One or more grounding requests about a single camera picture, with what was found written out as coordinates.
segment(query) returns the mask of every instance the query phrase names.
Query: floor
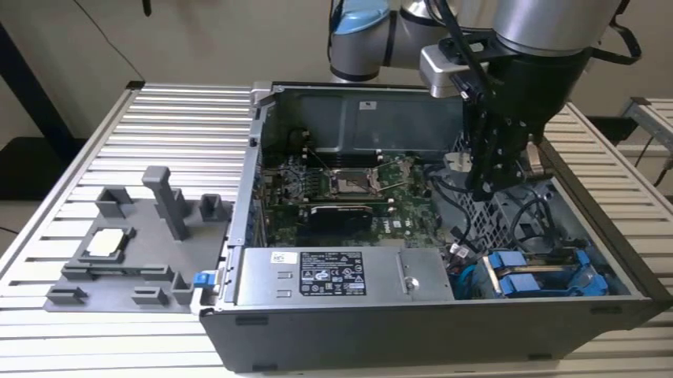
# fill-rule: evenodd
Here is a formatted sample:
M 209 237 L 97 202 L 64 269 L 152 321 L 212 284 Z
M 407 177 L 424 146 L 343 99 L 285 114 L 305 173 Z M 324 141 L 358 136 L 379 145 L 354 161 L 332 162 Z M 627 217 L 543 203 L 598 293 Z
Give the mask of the floor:
M 0 201 L 0 226 L 20 232 L 38 206 L 40 202 Z M 0 255 L 12 244 L 14 236 L 10 232 L 0 230 Z

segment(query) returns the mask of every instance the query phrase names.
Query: blue latch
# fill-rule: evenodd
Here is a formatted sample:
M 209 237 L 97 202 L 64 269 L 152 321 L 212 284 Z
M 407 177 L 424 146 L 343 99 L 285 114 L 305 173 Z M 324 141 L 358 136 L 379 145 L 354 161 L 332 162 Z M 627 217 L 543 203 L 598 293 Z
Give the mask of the blue latch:
M 193 275 L 193 287 L 200 287 L 201 289 L 211 289 L 215 287 L 215 274 L 199 272 Z

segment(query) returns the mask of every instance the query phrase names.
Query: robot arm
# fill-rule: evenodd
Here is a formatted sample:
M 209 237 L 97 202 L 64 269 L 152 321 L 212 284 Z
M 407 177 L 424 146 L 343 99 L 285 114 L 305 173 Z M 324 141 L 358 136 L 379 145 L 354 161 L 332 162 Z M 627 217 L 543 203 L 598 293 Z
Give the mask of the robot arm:
M 629 0 L 500 0 L 492 30 L 470 35 L 462 34 L 443 0 L 435 3 L 451 37 L 424 48 L 423 80 L 431 89 L 450 80 L 460 92 L 472 159 L 466 187 L 475 200 L 487 200 L 524 180 L 544 178 L 536 145 L 590 58 L 623 65 L 638 61 L 635 37 L 615 22 Z M 630 57 L 591 47 L 607 25 Z M 474 45 L 482 47 L 478 52 Z M 427 70 L 438 66 L 446 72 Z
M 387 0 L 333 0 L 328 59 L 337 83 L 374 80 L 380 67 L 418 69 L 418 55 L 447 35 L 426 7 L 406 0 L 391 11 Z
M 499 0 L 492 30 L 464 35 L 446 0 L 406 1 L 398 13 L 388 12 L 384 0 L 337 0 L 329 22 L 332 74 L 336 81 L 363 82 L 380 66 L 419 68 L 434 97 L 458 89 L 472 159 L 466 187 L 474 200 L 487 200 L 496 191 L 544 178 L 536 144 L 590 58 L 622 65 L 639 59 L 635 37 L 615 22 L 629 1 Z M 630 57 L 593 47 L 607 26 L 622 36 Z

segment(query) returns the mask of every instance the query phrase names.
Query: white sticker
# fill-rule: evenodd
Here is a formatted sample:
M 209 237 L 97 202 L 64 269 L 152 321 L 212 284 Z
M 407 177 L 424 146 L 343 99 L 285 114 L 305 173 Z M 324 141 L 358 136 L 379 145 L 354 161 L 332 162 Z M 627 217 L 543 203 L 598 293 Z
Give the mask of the white sticker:
M 455 254 L 459 258 L 464 258 L 467 256 L 467 253 L 470 252 L 470 250 L 467 248 L 460 248 L 460 250 L 458 251 L 458 253 Z
M 455 254 L 459 258 L 464 258 L 467 256 L 467 254 L 470 253 L 470 249 L 467 249 L 464 246 L 459 246 L 456 243 L 454 243 L 451 245 L 448 253 Z
M 271 252 L 271 264 L 296 264 L 296 252 Z
M 375 101 L 360 101 L 359 102 L 360 110 L 376 110 L 376 102 Z

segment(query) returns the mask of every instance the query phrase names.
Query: black pole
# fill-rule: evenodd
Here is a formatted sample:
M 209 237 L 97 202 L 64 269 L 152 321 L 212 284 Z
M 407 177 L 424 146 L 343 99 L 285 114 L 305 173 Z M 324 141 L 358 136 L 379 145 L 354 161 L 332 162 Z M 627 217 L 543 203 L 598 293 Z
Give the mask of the black pole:
M 62 163 L 69 163 L 78 151 L 76 140 L 1 22 L 0 75 L 40 129 L 53 152 Z

